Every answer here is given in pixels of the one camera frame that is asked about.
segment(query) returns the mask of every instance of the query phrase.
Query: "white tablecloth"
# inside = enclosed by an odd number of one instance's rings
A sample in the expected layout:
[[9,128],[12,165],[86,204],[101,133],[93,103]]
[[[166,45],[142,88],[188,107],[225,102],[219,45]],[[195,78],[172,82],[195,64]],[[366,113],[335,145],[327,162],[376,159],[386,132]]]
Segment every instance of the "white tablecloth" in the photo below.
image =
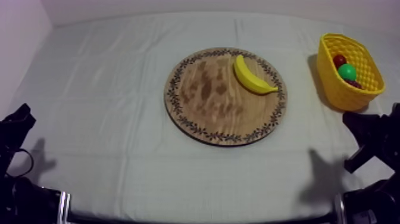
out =
[[[247,222],[323,214],[337,192],[392,174],[378,159],[354,175],[342,169],[357,144],[313,78],[319,37],[327,32],[370,50],[387,89],[364,113],[389,113],[400,101],[396,36],[241,13],[143,15],[57,28],[10,108],[27,102],[37,119],[24,143],[35,149],[31,178],[72,193],[73,211],[122,219]],[[245,147],[188,138],[163,103],[165,81],[181,59],[225,46],[265,58],[289,95],[277,129]],[[17,156],[11,172],[23,161]]]

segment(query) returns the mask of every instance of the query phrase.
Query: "wood grain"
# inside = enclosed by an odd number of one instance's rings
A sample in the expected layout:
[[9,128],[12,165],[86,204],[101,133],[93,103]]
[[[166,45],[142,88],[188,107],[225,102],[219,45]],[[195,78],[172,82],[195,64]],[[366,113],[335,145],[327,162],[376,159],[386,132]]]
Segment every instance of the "wood grain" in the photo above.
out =
[[[257,95],[238,82],[233,63],[242,54],[250,71],[279,91]],[[213,145],[250,144],[281,121],[288,95],[282,78],[266,60],[236,48],[211,48],[183,59],[164,90],[173,122],[189,136]]]

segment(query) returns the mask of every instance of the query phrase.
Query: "floral border pattern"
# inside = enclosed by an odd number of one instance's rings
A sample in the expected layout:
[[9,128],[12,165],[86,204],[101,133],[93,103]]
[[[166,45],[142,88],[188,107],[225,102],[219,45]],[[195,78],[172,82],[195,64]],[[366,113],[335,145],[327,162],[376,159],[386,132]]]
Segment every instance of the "floral border pattern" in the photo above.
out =
[[[232,56],[237,56],[241,54],[243,55],[244,58],[257,60],[258,65],[260,65],[263,68],[265,73],[269,74],[272,77],[272,82],[278,87],[279,102],[276,108],[274,109],[272,115],[270,116],[271,118],[270,123],[269,124],[264,123],[261,127],[256,128],[252,133],[246,134],[245,136],[235,135],[235,134],[230,135],[219,132],[209,133],[207,131],[207,128],[199,127],[198,124],[188,120],[187,117],[182,115],[183,113],[182,105],[179,101],[179,96],[176,93],[176,91],[178,90],[178,84],[181,81],[181,76],[183,74],[183,71],[188,65],[193,64],[195,61],[200,60],[204,57],[215,57],[226,54],[230,54]],[[278,118],[283,115],[282,110],[286,107],[285,106],[286,95],[283,92],[283,84],[279,80],[277,72],[273,71],[273,69],[269,65],[267,65],[265,60],[257,58],[257,56],[254,54],[248,52],[242,52],[238,49],[219,49],[211,52],[207,51],[204,53],[195,54],[193,57],[183,60],[179,64],[178,68],[174,71],[174,75],[169,83],[167,96],[168,100],[171,102],[172,105],[172,112],[175,113],[175,115],[178,117],[177,122],[180,125],[189,129],[193,134],[196,134],[198,136],[203,135],[209,141],[219,140],[219,141],[230,141],[233,143],[244,141],[246,143],[249,143],[259,138],[265,137],[274,129],[275,126],[278,125]]]

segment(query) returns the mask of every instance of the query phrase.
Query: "yellow banana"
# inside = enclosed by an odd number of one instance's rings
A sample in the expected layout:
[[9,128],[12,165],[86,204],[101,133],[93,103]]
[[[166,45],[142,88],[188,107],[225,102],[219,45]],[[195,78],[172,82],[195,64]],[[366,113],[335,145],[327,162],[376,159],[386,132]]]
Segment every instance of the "yellow banana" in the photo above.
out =
[[254,75],[249,68],[247,68],[243,55],[238,55],[236,57],[233,67],[235,68],[237,79],[250,91],[257,94],[278,91],[278,87],[270,86],[266,81]]

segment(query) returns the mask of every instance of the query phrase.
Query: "toy fruit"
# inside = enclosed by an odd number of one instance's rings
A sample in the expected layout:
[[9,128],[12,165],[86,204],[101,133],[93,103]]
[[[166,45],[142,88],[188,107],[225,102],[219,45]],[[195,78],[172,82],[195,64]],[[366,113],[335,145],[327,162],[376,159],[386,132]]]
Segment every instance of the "toy fruit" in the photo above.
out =
[[355,80],[357,77],[355,68],[351,64],[342,64],[337,70],[343,79]]
[[236,57],[233,67],[235,68],[237,79],[250,91],[258,94],[278,91],[278,87],[270,86],[266,81],[251,73],[249,68],[247,68],[243,55]]
[[362,89],[362,86],[361,86],[358,82],[356,82],[356,81],[354,81],[354,80],[345,79],[345,81],[346,81],[348,84],[350,84],[350,85],[352,85],[352,86],[354,86],[354,87],[356,87],[356,88],[358,88],[358,89]]
[[338,54],[333,58],[333,63],[335,64],[336,69],[338,69],[342,64],[346,64],[347,60],[343,55]]

